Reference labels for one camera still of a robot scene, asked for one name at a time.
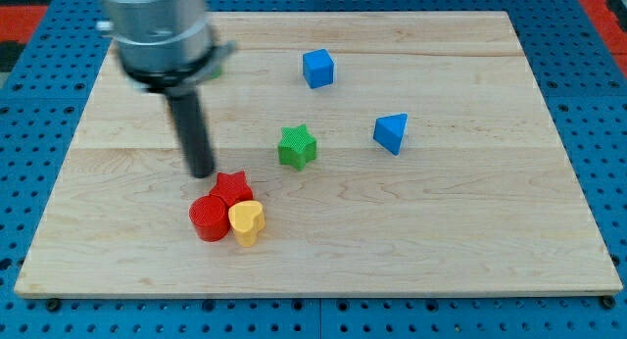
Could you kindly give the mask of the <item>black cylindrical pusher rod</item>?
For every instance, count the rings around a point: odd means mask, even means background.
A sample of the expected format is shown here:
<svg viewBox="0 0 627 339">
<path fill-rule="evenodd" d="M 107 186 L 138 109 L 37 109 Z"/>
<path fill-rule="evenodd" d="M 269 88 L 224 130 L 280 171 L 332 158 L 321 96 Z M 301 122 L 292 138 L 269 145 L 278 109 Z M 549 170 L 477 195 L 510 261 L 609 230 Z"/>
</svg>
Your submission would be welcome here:
<svg viewBox="0 0 627 339">
<path fill-rule="evenodd" d="M 190 174 L 208 177 L 215 171 L 215 156 L 197 90 L 168 91 L 166 98 Z"/>
</svg>

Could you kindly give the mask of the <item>green block behind arm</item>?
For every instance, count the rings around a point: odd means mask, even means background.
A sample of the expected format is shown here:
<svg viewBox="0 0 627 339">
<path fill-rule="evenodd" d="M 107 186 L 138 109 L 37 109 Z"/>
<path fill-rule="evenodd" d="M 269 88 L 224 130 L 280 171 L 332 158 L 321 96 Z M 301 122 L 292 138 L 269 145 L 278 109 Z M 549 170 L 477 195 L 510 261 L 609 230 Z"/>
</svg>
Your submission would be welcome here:
<svg viewBox="0 0 627 339">
<path fill-rule="evenodd" d="M 210 80 L 219 78 L 221 74 L 222 74 L 222 67 L 216 68 L 210 75 Z"/>
</svg>

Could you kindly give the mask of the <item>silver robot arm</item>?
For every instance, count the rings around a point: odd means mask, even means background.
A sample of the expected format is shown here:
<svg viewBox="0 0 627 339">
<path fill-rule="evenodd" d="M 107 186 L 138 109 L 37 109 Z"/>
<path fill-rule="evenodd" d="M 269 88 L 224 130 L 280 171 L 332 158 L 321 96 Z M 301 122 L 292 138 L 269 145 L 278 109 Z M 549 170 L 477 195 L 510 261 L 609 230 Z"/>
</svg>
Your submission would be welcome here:
<svg viewBox="0 0 627 339">
<path fill-rule="evenodd" d="M 218 40 L 206 0 L 98 0 L 97 29 L 118 48 L 122 70 L 149 93 L 165 97 L 189 173 L 215 171 L 215 155 L 197 87 L 215 77 L 236 43 Z"/>
</svg>

